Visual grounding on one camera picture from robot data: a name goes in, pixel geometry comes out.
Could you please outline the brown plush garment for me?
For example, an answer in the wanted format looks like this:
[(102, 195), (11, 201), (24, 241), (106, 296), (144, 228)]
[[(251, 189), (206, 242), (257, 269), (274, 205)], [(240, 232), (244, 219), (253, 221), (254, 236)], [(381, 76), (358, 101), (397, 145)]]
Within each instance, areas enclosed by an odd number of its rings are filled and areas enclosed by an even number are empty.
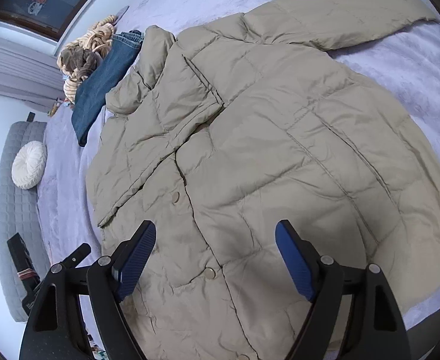
[(73, 80), (83, 80), (100, 66), (102, 58), (97, 52), (81, 46), (64, 48), (57, 60), (61, 72)]

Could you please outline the grey flat object on bed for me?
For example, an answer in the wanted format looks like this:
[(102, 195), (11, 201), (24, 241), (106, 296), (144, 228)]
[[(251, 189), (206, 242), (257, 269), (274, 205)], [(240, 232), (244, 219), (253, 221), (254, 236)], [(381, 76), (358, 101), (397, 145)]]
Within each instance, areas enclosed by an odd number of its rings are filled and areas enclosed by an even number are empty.
[(121, 10), (119, 10), (119, 12), (117, 12), (116, 14), (116, 21), (119, 21), (125, 15), (129, 8), (129, 6), (124, 6)]

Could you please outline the round white pleated cushion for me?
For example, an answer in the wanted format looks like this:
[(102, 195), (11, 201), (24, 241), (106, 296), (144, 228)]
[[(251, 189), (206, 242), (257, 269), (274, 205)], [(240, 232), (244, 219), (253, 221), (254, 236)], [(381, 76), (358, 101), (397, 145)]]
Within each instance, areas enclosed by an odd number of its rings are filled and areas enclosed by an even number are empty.
[(46, 166), (46, 146), (41, 141), (23, 145), (12, 163), (12, 181), (19, 189), (35, 187), (43, 177)]

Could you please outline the lavender plush bed blanket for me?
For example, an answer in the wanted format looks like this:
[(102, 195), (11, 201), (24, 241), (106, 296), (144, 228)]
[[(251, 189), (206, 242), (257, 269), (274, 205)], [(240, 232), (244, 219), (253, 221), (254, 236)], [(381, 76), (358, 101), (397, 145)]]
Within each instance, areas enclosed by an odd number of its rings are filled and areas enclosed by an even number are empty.
[[(156, 25), (178, 34), (271, 1), (134, 0), (119, 29), (146, 33)], [(433, 21), (421, 20), (376, 41), (333, 50), (330, 56), (390, 91), (422, 130), (440, 164), (440, 21), (434, 14)], [(110, 254), (103, 251), (103, 233), (94, 220), (86, 176), (100, 148), (103, 126), (112, 114), (105, 104), (85, 147), (77, 144), (71, 115), (70, 108), (60, 108), (45, 133), (48, 160), (38, 188), (38, 213), (52, 263), (85, 242), (92, 249), (89, 262)], [(440, 338), (440, 288), (427, 300), (401, 312), (413, 354), (422, 356)]]

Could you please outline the blue denim jeans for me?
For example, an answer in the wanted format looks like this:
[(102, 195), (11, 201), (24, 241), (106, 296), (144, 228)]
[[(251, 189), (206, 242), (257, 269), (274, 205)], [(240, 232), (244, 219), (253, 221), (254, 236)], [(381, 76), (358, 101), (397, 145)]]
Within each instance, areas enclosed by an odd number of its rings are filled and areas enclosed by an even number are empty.
[(89, 130), (106, 104), (106, 93), (119, 83), (136, 60), (143, 38), (139, 30), (114, 35), (111, 50), (100, 66), (79, 86), (71, 122), (80, 147), (86, 145)]

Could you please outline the beige puffer jacket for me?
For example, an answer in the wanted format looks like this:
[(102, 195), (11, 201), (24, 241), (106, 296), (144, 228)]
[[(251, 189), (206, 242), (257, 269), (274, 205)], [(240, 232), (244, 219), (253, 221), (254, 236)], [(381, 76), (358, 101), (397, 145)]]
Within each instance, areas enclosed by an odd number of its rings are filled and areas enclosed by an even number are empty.
[(146, 30), (86, 186), (104, 252), (156, 226), (124, 307), (147, 358), (285, 357), (308, 305), (283, 219), (339, 263), (379, 265), (401, 311), (440, 288), (438, 158), (390, 91), (330, 56), (435, 18), (421, 0), (273, 0)]

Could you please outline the tan striped knit garment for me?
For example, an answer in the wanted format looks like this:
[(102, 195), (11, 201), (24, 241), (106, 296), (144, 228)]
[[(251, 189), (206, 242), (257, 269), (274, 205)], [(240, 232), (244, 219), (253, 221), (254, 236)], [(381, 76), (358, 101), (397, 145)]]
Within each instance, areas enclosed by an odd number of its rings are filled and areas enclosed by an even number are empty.
[[(107, 16), (106, 18), (93, 24), (92, 27), (89, 27), (84, 35), (69, 42), (64, 48), (81, 46), (84, 49), (90, 49), (91, 51), (97, 52), (102, 60), (104, 60), (112, 48), (112, 37), (117, 32), (116, 23), (117, 21), (115, 15)], [(63, 91), (65, 100), (71, 104), (75, 104), (77, 90), (88, 77), (85, 77), (83, 80), (73, 80), (63, 74), (63, 72), (61, 73), (64, 77)]]

